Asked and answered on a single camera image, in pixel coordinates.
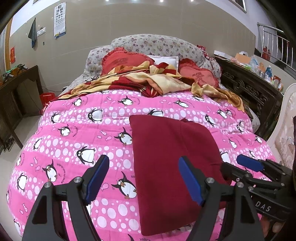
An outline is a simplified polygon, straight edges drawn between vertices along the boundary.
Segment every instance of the white pillow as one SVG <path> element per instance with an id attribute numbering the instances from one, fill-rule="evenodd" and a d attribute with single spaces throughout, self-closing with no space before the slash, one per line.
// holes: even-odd
<path id="1" fill-rule="evenodd" d="M 148 55 L 151 59 L 153 59 L 155 64 L 160 63 L 167 63 L 173 65 L 176 70 L 178 70 L 179 66 L 179 57 L 178 56 L 172 56 L 172 57 L 163 57 L 163 56 L 154 56 L 154 55 Z"/>

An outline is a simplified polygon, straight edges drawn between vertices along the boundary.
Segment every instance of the screw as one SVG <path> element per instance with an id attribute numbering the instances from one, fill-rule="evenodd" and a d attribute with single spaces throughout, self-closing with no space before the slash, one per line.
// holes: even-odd
<path id="1" fill-rule="evenodd" d="M 81 177 L 75 177 L 75 178 L 74 178 L 74 182 L 75 182 L 75 183 L 80 183 L 81 180 L 82 180 Z"/>
<path id="2" fill-rule="evenodd" d="M 207 180 L 207 183 L 214 183 L 215 182 L 215 179 L 212 177 L 208 177 L 206 180 Z"/>
<path id="3" fill-rule="evenodd" d="M 242 182 L 238 182 L 238 183 L 237 183 L 237 186 L 238 186 L 239 188 L 243 188 L 243 187 L 244 187 L 244 184 L 243 184 Z"/>
<path id="4" fill-rule="evenodd" d="M 45 187 L 45 188 L 49 188 L 51 185 L 52 185 L 51 182 L 46 182 L 46 183 L 44 183 L 44 187 Z"/>

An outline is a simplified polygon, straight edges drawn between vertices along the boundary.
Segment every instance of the blue gripper pad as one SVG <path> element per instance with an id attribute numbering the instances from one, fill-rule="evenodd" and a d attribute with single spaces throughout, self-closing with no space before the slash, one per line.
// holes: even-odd
<path id="1" fill-rule="evenodd" d="M 109 158 L 106 155 L 101 155 L 92 168 L 94 168 L 94 173 L 86 187 L 86 197 L 84 199 L 86 203 L 90 203 L 98 195 L 100 187 L 109 170 Z"/>
<path id="2" fill-rule="evenodd" d="M 202 206 L 204 203 L 204 199 L 202 198 L 202 195 L 201 195 L 201 186 L 196 180 L 196 178 L 194 177 L 192 171 L 190 170 L 184 158 L 185 157 L 179 158 L 179 163 L 178 163 L 179 172 L 186 184 L 186 187 L 190 193 L 192 200 L 197 202 L 198 205 Z"/>
<path id="3" fill-rule="evenodd" d="M 238 155 L 237 163 L 255 172 L 261 172 L 263 171 L 263 168 L 264 168 L 260 161 L 257 161 L 253 158 L 250 158 L 242 154 Z"/>

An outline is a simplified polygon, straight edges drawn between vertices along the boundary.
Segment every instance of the red paper sign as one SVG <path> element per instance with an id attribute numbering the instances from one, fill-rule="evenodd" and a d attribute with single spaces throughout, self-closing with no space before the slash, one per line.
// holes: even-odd
<path id="1" fill-rule="evenodd" d="M 15 48 L 10 50 L 10 62 L 13 64 L 15 62 Z"/>

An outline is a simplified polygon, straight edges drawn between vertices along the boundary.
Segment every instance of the pink quilt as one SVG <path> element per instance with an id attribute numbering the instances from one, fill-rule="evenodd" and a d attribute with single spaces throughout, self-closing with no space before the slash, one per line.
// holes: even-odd
<path id="1" fill-rule="evenodd" d="M 192 224 L 165 234 L 142 236 L 137 193 L 128 190 L 122 193 L 116 187 L 124 176 L 129 185 L 135 186 L 130 115 L 187 118 L 200 123 L 211 131 L 223 161 L 235 166 L 239 166 L 236 163 L 239 154 L 275 159 L 266 142 L 252 133 L 251 121 L 245 113 L 227 102 L 217 103 L 206 96 L 192 97 L 189 91 L 146 98 L 135 91 L 113 90 L 54 101 L 45 110 L 36 133 L 25 144 L 9 182 L 7 202 L 21 236 L 45 182 L 68 183 L 82 176 L 105 154 L 110 159 L 109 171 L 97 198 L 87 207 L 100 238 L 186 240 Z M 260 173 L 252 174 L 265 178 Z M 62 206 L 69 238 L 76 240 L 67 202 Z M 220 210 L 211 240 L 218 237 L 223 215 Z"/>

